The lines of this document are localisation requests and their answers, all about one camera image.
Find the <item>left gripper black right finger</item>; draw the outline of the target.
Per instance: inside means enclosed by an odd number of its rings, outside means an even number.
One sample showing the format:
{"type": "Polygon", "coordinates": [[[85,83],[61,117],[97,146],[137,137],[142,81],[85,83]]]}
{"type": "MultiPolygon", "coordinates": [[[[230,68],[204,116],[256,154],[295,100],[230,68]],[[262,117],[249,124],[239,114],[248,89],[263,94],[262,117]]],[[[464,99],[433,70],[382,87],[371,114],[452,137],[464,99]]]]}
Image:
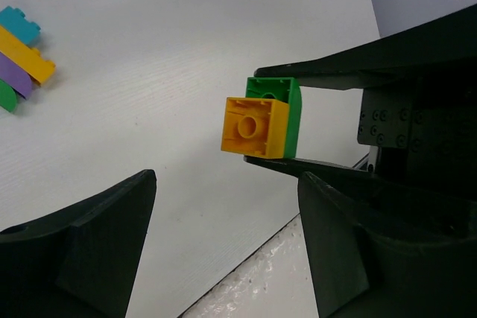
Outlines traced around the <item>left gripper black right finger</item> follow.
{"type": "Polygon", "coordinates": [[[321,317],[476,315],[474,202],[309,172],[298,201],[321,317]]]}

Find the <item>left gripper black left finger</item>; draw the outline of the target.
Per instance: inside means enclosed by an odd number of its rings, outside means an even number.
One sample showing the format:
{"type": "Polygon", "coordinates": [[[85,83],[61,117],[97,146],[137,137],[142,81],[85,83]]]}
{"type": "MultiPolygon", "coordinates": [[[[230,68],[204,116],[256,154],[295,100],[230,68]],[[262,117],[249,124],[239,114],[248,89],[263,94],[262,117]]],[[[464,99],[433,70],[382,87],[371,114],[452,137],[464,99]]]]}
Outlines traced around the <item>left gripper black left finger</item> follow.
{"type": "Polygon", "coordinates": [[[151,169],[1,231],[2,317],[125,317],[157,192],[151,169]]]}

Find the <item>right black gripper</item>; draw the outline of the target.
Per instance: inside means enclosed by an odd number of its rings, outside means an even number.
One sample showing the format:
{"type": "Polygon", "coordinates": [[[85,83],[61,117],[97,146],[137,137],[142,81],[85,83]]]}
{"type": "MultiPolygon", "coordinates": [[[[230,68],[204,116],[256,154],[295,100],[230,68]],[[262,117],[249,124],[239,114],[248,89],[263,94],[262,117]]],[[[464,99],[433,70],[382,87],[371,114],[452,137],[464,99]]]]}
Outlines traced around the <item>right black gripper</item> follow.
{"type": "MultiPolygon", "coordinates": [[[[445,75],[418,78],[475,68],[472,5],[337,54],[262,67],[254,75],[293,77],[305,87],[365,89],[358,142],[377,147],[374,173],[475,203],[476,84],[445,75]]],[[[310,159],[244,156],[244,161],[296,178],[310,172],[326,182],[376,178],[367,171],[310,159]]]]}

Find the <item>small yellow square lego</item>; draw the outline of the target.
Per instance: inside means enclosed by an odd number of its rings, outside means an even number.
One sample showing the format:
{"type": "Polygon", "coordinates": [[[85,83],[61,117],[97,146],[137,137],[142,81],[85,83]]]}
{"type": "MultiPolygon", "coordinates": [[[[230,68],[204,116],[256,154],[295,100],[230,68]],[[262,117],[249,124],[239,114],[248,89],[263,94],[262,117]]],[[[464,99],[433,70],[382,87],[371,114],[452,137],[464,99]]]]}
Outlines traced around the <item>small yellow square lego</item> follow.
{"type": "Polygon", "coordinates": [[[232,98],[226,101],[221,150],[263,159],[285,154],[289,105],[277,99],[232,98]]]}

